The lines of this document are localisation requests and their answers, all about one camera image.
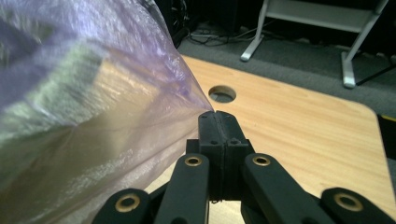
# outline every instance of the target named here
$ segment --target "wooden table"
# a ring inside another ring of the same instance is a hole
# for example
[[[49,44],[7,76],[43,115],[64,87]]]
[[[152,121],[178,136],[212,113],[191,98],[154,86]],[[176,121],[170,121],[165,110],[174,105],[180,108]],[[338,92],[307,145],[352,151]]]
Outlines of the wooden table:
[[[313,195],[351,189],[394,219],[396,205],[375,113],[365,105],[184,57],[207,95],[218,85],[236,92],[215,110],[236,116],[257,152],[275,157]],[[172,167],[147,190],[167,181]],[[244,223],[239,203],[210,206],[209,223]]]

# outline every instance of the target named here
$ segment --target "metal grommet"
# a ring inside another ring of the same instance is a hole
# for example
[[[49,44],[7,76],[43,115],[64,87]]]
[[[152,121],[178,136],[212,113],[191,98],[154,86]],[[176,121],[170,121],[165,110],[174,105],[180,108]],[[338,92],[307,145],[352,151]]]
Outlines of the metal grommet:
[[[127,213],[131,212],[132,210],[136,209],[137,206],[140,204],[140,198],[133,194],[125,194],[122,197],[119,198],[119,200],[116,202],[116,210],[121,212],[121,213]]]
[[[184,160],[184,162],[188,166],[199,166],[202,163],[202,159],[199,157],[188,157],[186,160]]]
[[[361,204],[361,202],[352,195],[345,193],[337,193],[334,195],[334,200],[338,205],[345,208],[346,210],[352,212],[359,212],[363,210],[363,204]]]
[[[267,158],[265,158],[264,156],[257,156],[253,158],[253,162],[256,165],[260,165],[260,166],[267,166],[269,164],[271,164],[271,161],[268,160]]]

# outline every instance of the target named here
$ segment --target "plastic bag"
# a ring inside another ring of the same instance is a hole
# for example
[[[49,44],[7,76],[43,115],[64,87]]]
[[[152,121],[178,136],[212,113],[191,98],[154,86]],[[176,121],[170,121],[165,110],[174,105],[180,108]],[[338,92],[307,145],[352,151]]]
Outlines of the plastic bag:
[[[210,109],[152,1],[0,0],[0,223],[90,222]]]

